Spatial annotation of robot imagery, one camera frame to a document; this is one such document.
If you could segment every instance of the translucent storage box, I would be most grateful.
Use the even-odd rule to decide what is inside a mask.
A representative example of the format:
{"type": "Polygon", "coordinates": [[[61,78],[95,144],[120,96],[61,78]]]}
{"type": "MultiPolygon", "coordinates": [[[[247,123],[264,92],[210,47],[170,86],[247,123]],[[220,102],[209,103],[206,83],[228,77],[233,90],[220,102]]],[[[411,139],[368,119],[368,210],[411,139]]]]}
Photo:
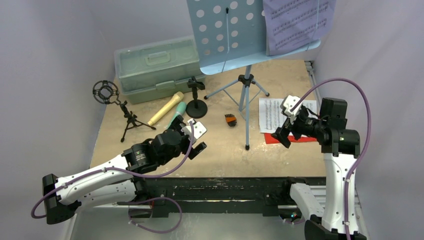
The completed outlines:
{"type": "Polygon", "coordinates": [[[120,91],[132,104],[188,92],[191,76],[204,80],[192,36],[120,49],[114,57],[120,91]]]}

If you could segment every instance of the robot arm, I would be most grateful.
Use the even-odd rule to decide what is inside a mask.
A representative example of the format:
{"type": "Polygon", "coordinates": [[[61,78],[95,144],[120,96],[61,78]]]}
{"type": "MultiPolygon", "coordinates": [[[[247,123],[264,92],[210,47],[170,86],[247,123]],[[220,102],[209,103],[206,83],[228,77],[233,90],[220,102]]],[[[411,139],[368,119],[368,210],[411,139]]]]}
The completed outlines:
{"type": "Polygon", "coordinates": [[[324,154],[326,170],[326,202],[323,209],[306,183],[293,183],[290,188],[290,197],[299,206],[306,219],[306,240],[351,239],[365,240],[361,235],[355,216],[355,175],[350,177],[348,189],[349,221],[344,222],[345,208],[343,192],[348,170],[355,163],[360,153],[360,137],[356,130],[346,129],[347,102],[342,99],[323,98],[318,119],[309,117],[309,110],[299,104],[296,96],[288,96],[281,104],[282,113],[287,116],[282,127],[278,127],[272,137],[277,139],[286,148],[291,143],[290,133],[297,140],[302,135],[316,138],[324,154]],[[346,233],[345,224],[349,224],[346,233]]]}
{"type": "MultiPolygon", "coordinates": [[[[193,124],[194,132],[190,126],[183,123],[183,118],[179,115],[163,133],[133,145],[99,166],[65,177],[53,174],[43,177],[44,196],[61,187],[44,200],[47,224],[66,221],[85,208],[113,202],[129,202],[142,197],[145,194],[143,180],[133,178],[130,173],[145,174],[155,171],[160,165],[165,165],[181,153],[186,154],[191,138],[194,144],[207,131],[201,122],[194,119],[188,122],[193,124]],[[82,178],[66,184],[78,177],[82,178]]],[[[195,148],[192,147],[188,158],[193,159],[206,147],[204,142],[195,148]]]]}

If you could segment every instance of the black rubber foot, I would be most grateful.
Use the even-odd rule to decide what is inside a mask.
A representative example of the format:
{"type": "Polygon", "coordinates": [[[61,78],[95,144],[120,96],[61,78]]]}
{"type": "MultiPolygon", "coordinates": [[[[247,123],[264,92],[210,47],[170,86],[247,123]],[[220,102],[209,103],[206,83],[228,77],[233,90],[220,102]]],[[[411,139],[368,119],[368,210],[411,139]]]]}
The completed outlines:
{"type": "Polygon", "coordinates": [[[192,100],[187,104],[187,107],[185,108],[185,112],[191,118],[194,118],[194,119],[203,118],[208,112],[208,106],[206,105],[204,101],[197,100],[197,105],[198,105],[198,108],[195,107],[195,101],[192,100]]]}

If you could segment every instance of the beige table surface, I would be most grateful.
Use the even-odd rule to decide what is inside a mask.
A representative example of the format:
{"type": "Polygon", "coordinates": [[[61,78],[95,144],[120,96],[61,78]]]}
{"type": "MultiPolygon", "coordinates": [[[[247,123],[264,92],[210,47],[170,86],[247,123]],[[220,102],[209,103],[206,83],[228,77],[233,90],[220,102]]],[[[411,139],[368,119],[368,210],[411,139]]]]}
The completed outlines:
{"type": "MultiPolygon", "coordinates": [[[[206,90],[198,92],[199,99],[220,87],[230,83],[245,68],[238,68],[223,73],[208,75],[205,80],[206,90]]],[[[252,66],[251,73],[255,79],[270,93],[270,98],[284,98],[287,95],[301,97],[310,87],[310,79],[303,60],[275,59],[252,66]]],[[[227,91],[238,101],[241,95],[241,83],[227,88],[227,91]]],[[[250,87],[250,98],[259,89],[250,87]]],[[[250,103],[250,150],[245,150],[245,121],[238,112],[238,107],[224,93],[220,92],[205,100],[208,112],[198,119],[207,128],[207,133],[200,139],[207,148],[193,160],[187,160],[169,177],[322,177],[325,167],[321,148],[317,142],[292,143],[290,149],[281,144],[265,144],[264,134],[259,133],[259,98],[265,98],[261,92],[250,103]],[[234,114],[237,126],[228,127],[224,114],[234,114]]],[[[148,120],[166,104],[171,97],[157,99],[140,104],[127,105],[138,120],[147,123],[148,120]]],[[[184,94],[184,101],[193,99],[191,92],[184,94]]],[[[312,94],[307,98],[315,99],[312,94]]],[[[90,167],[100,165],[125,149],[148,138],[154,138],[162,133],[175,113],[174,107],[151,130],[146,126],[128,130],[125,141],[120,142],[127,124],[119,106],[108,105],[98,133],[90,167]]],[[[184,121],[189,119],[184,114],[184,121]]],[[[183,158],[180,155],[165,166],[160,166],[150,174],[165,173],[175,167],[183,158]]]]}

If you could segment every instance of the sheet music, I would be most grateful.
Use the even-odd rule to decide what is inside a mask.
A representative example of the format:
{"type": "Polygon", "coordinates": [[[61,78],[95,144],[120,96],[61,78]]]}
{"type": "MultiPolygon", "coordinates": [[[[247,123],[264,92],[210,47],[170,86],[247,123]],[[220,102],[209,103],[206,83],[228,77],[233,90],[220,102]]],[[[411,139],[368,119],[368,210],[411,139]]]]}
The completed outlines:
{"type": "Polygon", "coordinates": [[[269,55],[286,54],[323,37],[331,29],[335,6],[336,0],[263,0],[269,55]]]}
{"type": "MultiPolygon", "coordinates": [[[[259,98],[259,132],[260,133],[275,133],[278,127],[281,127],[286,121],[286,116],[281,112],[281,103],[284,98],[259,98]]],[[[304,100],[303,105],[312,112],[317,113],[316,100],[304,100]]]]}

